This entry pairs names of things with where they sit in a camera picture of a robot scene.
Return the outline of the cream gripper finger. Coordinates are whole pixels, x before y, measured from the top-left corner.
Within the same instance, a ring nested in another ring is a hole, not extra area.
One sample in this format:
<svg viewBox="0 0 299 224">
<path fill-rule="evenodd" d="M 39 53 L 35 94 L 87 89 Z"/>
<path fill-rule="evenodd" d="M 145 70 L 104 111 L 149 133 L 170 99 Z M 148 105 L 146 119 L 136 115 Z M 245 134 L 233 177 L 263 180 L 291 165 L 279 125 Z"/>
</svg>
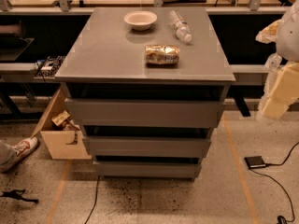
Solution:
<svg viewBox="0 0 299 224">
<path fill-rule="evenodd" d="M 284 97 L 263 96 L 259 103 L 259 112 L 267 119 L 280 119 L 289 109 L 289 106 L 289 99 Z"/>
<path fill-rule="evenodd" d="M 269 44 L 276 42 L 278 38 L 278 26 L 280 20 L 274 21 L 265 28 L 263 28 L 255 37 L 258 42 Z"/>
</svg>

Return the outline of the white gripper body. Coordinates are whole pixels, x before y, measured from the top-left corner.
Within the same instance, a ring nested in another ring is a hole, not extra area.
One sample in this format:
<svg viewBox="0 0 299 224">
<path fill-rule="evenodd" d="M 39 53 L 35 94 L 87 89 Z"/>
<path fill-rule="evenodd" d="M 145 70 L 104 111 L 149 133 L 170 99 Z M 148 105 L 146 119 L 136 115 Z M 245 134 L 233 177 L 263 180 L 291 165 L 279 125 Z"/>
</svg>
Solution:
<svg viewBox="0 0 299 224">
<path fill-rule="evenodd" d="M 288 61 L 282 68 L 279 65 L 282 58 L 276 53 L 272 54 L 265 67 L 271 73 L 268 75 L 266 97 L 284 97 L 289 99 L 290 105 L 299 97 L 299 62 Z"/>
</svg>

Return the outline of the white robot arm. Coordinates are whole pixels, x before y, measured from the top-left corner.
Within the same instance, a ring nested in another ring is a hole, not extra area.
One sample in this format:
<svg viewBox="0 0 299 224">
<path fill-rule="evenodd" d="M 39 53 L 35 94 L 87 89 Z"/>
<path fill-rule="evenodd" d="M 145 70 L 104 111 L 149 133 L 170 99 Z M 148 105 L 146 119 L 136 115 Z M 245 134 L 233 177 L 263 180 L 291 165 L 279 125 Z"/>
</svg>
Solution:
<svg viewBox="0 0 299 224">
<path fill-rule="evenodd" d="M 264 65 L 269 73 L 258 106 L 258 119 L 270 123 L 279 120 L 299 99 L 299 0 L 280 20 L 262 29 L 256 40 L 276 43 L 276 52 Z"/>
</svg>

